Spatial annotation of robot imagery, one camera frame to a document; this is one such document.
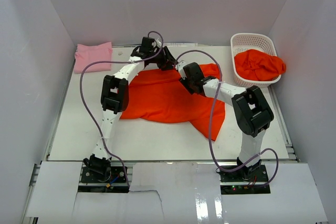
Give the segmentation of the white perforated plastic basket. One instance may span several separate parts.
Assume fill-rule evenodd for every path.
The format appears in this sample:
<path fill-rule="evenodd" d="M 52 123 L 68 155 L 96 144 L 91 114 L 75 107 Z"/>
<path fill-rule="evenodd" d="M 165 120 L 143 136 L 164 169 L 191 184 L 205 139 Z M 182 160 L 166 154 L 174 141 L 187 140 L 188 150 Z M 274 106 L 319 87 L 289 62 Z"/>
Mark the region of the white perforated plastic basket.
<path fill-rule="evenodd" d="M 280 80 L 286 64 L 272 40 L 261 34 L 238 33 L 230 39 L 235 82 L 242 87 L 266 88 Z"/>

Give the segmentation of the folded pink t shirt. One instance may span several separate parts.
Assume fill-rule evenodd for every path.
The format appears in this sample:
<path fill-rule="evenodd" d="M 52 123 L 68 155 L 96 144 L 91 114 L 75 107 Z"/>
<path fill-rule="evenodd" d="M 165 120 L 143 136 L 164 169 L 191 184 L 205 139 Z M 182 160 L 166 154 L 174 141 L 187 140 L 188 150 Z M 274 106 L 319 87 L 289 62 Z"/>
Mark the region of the folded pink t shirt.
<path fill-rule="evenodd" d="M 97 46 L 85 46 L 78 44 L 75 52 L 75 65 L 73 72 L 80 74 L 87 65 L 97 61 L 111 61 L 111 58 L 111 42 L 106 42 Z"/>

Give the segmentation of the white paper strip at wall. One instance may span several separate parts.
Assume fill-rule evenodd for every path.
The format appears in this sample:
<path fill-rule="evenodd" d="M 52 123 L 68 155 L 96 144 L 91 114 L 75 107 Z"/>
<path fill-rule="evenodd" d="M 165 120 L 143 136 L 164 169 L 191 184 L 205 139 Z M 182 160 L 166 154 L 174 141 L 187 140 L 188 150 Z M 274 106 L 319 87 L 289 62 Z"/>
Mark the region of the white paper strip at wall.
<path fill-rule="evenodd" d="M 167 43 L 164 43 L 164 46 L 167 46 L 167 47 L 197 47 L 198 43 L 191 43 L 191 42 L 167 42 Z"/>

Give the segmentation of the orange t shirt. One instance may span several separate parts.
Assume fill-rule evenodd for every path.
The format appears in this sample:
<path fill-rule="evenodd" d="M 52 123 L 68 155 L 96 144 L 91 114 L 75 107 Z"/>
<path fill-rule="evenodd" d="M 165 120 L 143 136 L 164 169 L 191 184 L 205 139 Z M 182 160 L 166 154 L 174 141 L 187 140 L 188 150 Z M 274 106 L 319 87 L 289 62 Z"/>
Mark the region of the orange t shirt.
<path fill-rule="evenodd" d="M 175 70 L 141 71 L 129 86 L 129 104 L 121 119 L 144 119 L 159 123 L 190 122 L 206 138 L 217 139 L 225 119 L 225 103 L 189 92 Z"/>
<path fill-rule="evenodd" d="M 251 81 L 272 81 L 284 74 L 286 64 L 276 56 L 250 49 L 234 57 L 237 74 Z"/>

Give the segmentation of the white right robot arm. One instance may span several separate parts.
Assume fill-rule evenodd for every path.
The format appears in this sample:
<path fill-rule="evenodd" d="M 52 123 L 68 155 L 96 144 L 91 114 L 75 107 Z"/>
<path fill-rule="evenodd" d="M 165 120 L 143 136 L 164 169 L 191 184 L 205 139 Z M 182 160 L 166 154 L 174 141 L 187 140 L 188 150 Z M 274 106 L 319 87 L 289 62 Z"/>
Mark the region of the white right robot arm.
<path fill-rule="evenodd" d="M 191 94 L 199 94 L 230 105 L 234 110 L 237 125 L 242 132 L 242 145 L 237 157 L 237 166 L 227 169 L 219 166 L 224 173 L 236 173 L 247 182 L 256 175 L 261 165 L 261 145 L 274 114 L 257 86 L 241 88 L 221 82 L 213 76 L 205 77 L 201 72 L 190 76 L 183 74 L 182 85 Z"/>

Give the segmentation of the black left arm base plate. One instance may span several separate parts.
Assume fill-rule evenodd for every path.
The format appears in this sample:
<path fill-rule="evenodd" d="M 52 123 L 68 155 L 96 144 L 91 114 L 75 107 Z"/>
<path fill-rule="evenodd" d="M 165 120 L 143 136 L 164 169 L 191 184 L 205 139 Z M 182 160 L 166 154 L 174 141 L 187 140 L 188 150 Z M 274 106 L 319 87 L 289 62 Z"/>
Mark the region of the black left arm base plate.
<path fill-rule="evenodd" d="M 125 172 L 122 166 L 111 166 L 102 175 L 84 166 L 81 170 L 79 193 L 122 193 L 129 192 Z"/>

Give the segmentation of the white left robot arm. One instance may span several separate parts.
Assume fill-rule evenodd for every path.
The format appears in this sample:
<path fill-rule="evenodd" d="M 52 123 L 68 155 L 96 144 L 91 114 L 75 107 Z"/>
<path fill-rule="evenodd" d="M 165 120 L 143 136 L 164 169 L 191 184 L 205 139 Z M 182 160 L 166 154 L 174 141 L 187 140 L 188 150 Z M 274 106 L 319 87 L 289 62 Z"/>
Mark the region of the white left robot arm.
<path fill-rule="evenodd" d="M 123 160 L 112 154 L 108 149 L 108 143 L 113 136 L 117 122 L 122 112 L 129 104 L 129 84 L 132 80 L 151 63 L 154 63 L 161 70 L 172 70 L 175 58 L 167 46 L 144 46 L 140 45 L 133 49 L 128 61 L 116 61 L 115 64 L 123 64 L 123 67 L 113 75 L 106 75 L 103 79 L 100 103 L 102 106 L 102 124 L 93 116 L 83 96 L 83 76 L 88 69 L 94 65 L 108 63 L 107 61 L 96 61 L 88 64 L 80 74 L 79 91 L 81 100 L 93 122 L 98 128 L 100 140 L 97 142 L 93 153 L 89 158 L 83 160 L 85 166 L 93 173 L 93 176 L 101 182 L 110 178 L 111 161 L 115 157 L 124 166 Z"/>

